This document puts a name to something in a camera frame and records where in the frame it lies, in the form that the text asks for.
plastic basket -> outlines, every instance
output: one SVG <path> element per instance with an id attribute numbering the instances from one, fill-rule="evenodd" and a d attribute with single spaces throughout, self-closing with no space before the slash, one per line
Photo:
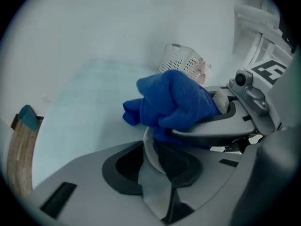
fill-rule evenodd
<path id="1" fill-rule="evenodd" d="M 179 44 L 167 44 L 159 71 L 179 70 L 196 81 L 201 75 L 203 58 L 196 51 Z"/>

